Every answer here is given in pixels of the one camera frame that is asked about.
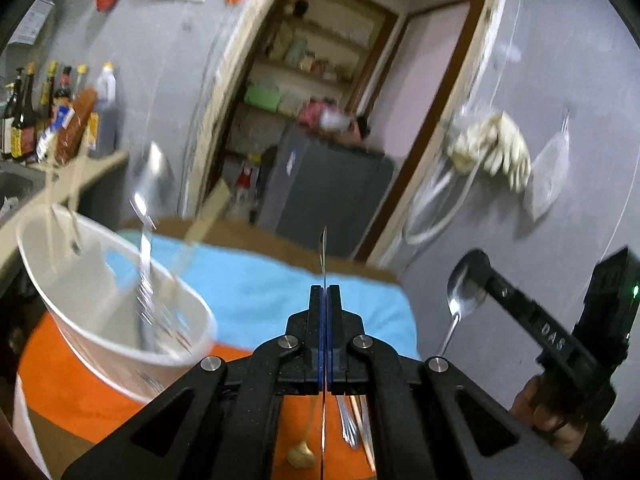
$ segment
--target white bowl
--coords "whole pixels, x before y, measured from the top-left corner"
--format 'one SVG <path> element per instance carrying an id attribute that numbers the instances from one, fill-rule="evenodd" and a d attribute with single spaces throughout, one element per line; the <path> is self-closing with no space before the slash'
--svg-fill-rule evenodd
<path id="1" fill-rule="evenodd" d="M 200 295 L 178 280 L 177 304 L 188 327 L 190 351 L 174 340 L 162 340 L 165 352 L 140 349 L 136 288 L 119 290 L 105 251 L 116 251 L 134 266 L 138 248 L 100 224 L 78 215 L 82 251 L 65 247 L 67 209 L 53 206 L 51 250 L 46 208 L 36 208 L 17 229 L 18 248 L 27 273 L 44 300 L 60 333 L 78 359 L 106 384 L 136 400 L 149 402 L 177 378 L 209 355 L 216 321 Z M 155 290 L 170 273 L 152 262 Z"/>

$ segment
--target spoon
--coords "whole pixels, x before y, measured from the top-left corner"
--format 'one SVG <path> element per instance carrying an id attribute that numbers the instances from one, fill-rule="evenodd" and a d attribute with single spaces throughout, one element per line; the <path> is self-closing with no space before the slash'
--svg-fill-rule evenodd
<path id="1" fill-rule="evenodd" d="M 140 346 L 143 350 L 156 350 L 154 333 L 155 310 L 153 304 L 153 283 L 151 276 L 151 235 L 156 228 L 151 218 L 153 211 L 164 204 L 171 189 L 174 176 L 164 153 L 152 142 L 144 151 L 134 170 L 137 178 L 136 189 L 130 204 L 142 222 L 140 238 L 140 280 L 138 282 L 138 330 Z"/>
<path id="2" fill-rule="evenodd" d="M 309 418 L 306 421 L 305 433 L 302 437 L 302 441 L 296 446 L 289 449 L 287 453 L 287 460 L 296 469 L 304 469 L 313 467 L 316 463 L 316 456 L 314 452 L 309 449 L 306 440 L 309 438 L 309 431 L 311 430 L 311 422 L 314 418 L 314 411 L 316 410 L 316 404 L 318 403 L 318 397 L 315 396 L 311 400 L 311 408 L 309 409 Z"/>
<path id="3" fill-rule="evenodd" d="M 460 320 L 471 314 L 487 297 L 487 293 L 469 278 L 467 269 L 466 257 L 464 257 L 458 262 L 449 276 L 447 303 L 449 303 L 452 319 L 449 331 L 436 355 L 444 355 Z"/>

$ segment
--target bottle label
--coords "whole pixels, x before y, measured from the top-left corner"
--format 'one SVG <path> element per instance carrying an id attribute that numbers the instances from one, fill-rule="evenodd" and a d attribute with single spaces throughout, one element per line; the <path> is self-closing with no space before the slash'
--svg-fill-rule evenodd
<path id="1" fill-rule="evenodd" d="M 63 105 L 61 105 L 58 108 L 56 108 L 56 116 L 53 118 L 53 121 L 51 121 L 53 129 L 58 131 L 60 128 L 64 127 L 64 124 L 65 124 L 65 121 L 66 121 L 66 117 L 69 115 L 71 109 L 72 108 L 70 108 L 68 106 L 63 106 Z"/>
<path id="2" fill-rule="evenodd" d="M 36 147 L 35 128 L 11 128 L 11 155 L 18 158 L 33 152 Z"/>
<path id="3" fill-rule="evenodd" d="M 2 152 L 11 153 L 11 125 L 14 122 L 13 117 L 2 120 Z"/>
<path id="4" fill-rule="evenodd" d="M 92 112 L 89 116 L 89 121 L 86 124 L 86 141 L 89 144 L 90 150 L 95 150 L 98 145 L 98 127 L 100 126 L 100 114 Z"/>
<path id="5" fill-rule="evenodd" d="M 56 120 L 61 111 L 69 110 L 70 106 L 71 99 L 68 97 L 56 97 L 53 99 L 52 122 Z"/>

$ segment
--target green container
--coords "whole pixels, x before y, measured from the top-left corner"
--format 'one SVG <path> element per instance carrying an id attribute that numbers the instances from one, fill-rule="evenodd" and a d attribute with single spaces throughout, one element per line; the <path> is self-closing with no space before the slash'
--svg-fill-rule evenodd
<path id="1" fill-rule="evenodd" d="M 277 90 L 269 90 L 260 85 L 250 85 L 246 90 L 246 94 L 244 94 L 244 102 L 275 112 L 278 110 L 281 97 L 282 95 Z"/>

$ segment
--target hand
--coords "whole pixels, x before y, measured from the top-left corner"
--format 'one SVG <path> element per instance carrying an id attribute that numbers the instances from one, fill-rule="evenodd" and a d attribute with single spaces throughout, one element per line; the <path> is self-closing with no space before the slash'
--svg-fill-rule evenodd
<path id="1" fill-rule="evenodd" d="M 540 377 L 531 378 L 522 391 L 516 395 L 509 413 L 532 429 L 550 431 L 561 423 L 564 417 L 557 413 L 552 413 L 542 405 L 535 408 L 531 407 L 531 401 L 538 392 L 539 387 Z M 572 424 L 565 424 L 553 434 L 551 445 L 565 457 L 571 458 L 580 447 L 586 431 L 586 425 L 582 428 L 577 428 Z"/>

